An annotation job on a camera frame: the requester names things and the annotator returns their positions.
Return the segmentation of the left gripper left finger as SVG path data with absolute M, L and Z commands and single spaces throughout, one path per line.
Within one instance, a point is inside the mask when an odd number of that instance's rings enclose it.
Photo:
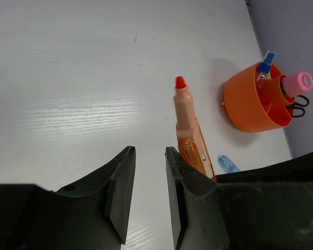
M 58 191 L 0 184 L 0 249 L 120 249 L 126 243 L 136 150 Z

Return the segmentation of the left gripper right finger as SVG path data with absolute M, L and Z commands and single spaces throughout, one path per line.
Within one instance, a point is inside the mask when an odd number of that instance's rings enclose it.
M 216 180 L 165 158 L 175 249 L 313 249 L 313 152 Z

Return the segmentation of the black handled scissors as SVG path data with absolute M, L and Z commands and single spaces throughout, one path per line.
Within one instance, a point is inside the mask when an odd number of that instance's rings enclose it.
M 286 110 L 290 113 L 290 116 L 292 118 L 301 118 L 301 117 L 303 117 L 305 115 L 305 113 L 306 113 L 306 109 L 305 108 L 308 107 L 309 104 L 310 104 L 310 101 L 309 101 L 309 99 L 307 97 L 305 97 L 303 95 L 298 95 L 297 97 L 302 98 L 305 101 L 305 103 L 301 104 L 299 102 L 294 102 L 291 105 L 285 106 Z M 296 110 L 300 110 L 301 113 L 300 114 L 294 114 L 294 112 Z

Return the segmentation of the orange highlighter pen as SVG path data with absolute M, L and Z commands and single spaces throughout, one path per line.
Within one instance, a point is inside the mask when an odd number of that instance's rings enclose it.
M 175 80 L 173 100 L 180 155 L 196 170 L 216 181 L 212 161 L 195 114 L 194 99 L 182 76 L 178 76 Z

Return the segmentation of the clear bottle blue cap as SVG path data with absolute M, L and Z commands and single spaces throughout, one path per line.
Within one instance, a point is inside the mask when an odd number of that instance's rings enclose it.
M 267 51 L 263 60 L 258 64 L 256 68 L 256 86 L 258 88 L 263 88 L 267 82 L 275 56 L 276 52 Z

